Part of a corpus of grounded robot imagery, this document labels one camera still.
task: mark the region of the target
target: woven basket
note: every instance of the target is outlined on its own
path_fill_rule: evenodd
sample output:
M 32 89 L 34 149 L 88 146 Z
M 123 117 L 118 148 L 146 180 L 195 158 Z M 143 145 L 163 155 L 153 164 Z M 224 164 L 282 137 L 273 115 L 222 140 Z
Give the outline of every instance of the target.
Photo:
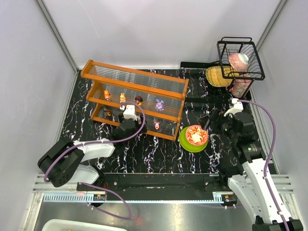
M 230 66 L 224 66 L 223 67 L 225 75 L 228 75 L 231 71 L 235 71 L 232 67 Z M 220 66 L 212 66 L 209 67 L 206 72 L 205 72 L 206 78 L 208 82 L 217 88 L 222 88 L 227 85 L 229 85 L 232 82 L 232 79 L 226 79 L 222 77 L 222 71 Z M 233 73 L 233 77 L 239 76 L 238 73 Z

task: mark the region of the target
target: metal floor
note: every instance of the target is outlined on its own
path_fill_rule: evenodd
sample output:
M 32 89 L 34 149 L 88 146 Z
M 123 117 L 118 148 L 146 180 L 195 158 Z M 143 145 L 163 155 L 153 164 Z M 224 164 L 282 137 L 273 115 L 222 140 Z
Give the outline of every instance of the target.
M 197 204 L 130 204 L 129 206 L 134 220 L 125 221 L 91 210 L 83 203 L 43 202 L 34 231 L 41 231 L 50 219 L 101 224 L 127 231 L 249 231 L 252 227 L 250 218 L 242 207 L 225 210 L 220 205 Z M 127 215 L 123 204 L 104 204 L 100 208 L 120 216 Z

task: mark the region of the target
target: orange wooden shelf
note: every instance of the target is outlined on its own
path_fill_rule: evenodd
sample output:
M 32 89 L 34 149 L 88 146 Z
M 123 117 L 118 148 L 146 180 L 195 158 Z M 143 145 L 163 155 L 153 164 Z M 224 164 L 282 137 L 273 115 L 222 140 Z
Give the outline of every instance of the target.
M 91 115 L 92 120 L 119 126 L 115 117 L 120 113 L 120 93 L 125 93 L 127 102 L 134 101 L 136 96 L 141 96 L 143 98 L 141 107 L 147 121 L 147 134 L 175 141 L 188 79 L 102 64 L 93 60 L 87 62 L 81 71 L 81 76 L 93 80 L 93 85 L 87 94 L 87 100 L 96 103 Z M 108 101 L 104 98 L 104 90 L 110 91 L 111 99 Z M 156 111 L 156 99 L 164 101 L 164 111 Z M 141 113 L 139 108 L 136 108 L 136 112 Z M 159 130 L 155 129 L 154 121 L 160 122 Z

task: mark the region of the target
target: black wire basket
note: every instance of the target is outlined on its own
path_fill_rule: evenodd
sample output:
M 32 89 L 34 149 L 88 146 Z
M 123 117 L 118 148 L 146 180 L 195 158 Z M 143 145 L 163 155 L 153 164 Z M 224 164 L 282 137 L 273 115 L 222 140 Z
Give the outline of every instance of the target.
M 222 77 L 232 79 L 230 88 L 236 79 L 251 80 L 249 86 L 244 92 L 243 96 L 249 91 L 250 86 L 255 80 L 264 80 L 265 74 L 262 64 L 255 46 L 255 43 L 250 37 L 223 37 L 217 42 L 219 64 L 222 71 Z M 229 57 L 235 53 L 242 53 L 247 55 L 248 67 L 245 71 L 232 71 L 225 72 L 223 66 L 230 66 Z

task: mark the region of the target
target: green plate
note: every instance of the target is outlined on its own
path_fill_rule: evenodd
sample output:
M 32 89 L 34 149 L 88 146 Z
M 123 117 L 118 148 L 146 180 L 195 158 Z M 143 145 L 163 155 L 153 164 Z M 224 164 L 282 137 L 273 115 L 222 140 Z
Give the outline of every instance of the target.
M 200 145 L 200 146 L 196 146 L 196 145 L 189 143 L 188 140 L 186 139 L 186 136 L 185 136 L 186 130 L 188 128 L 189 127 L 186 127 L 181 131 L 181 133 L 180 133 L 180 144 L 188 152 L 198 153 L 198 152 L 202 151 L 207 146 L 208 140 L 205 144 Z

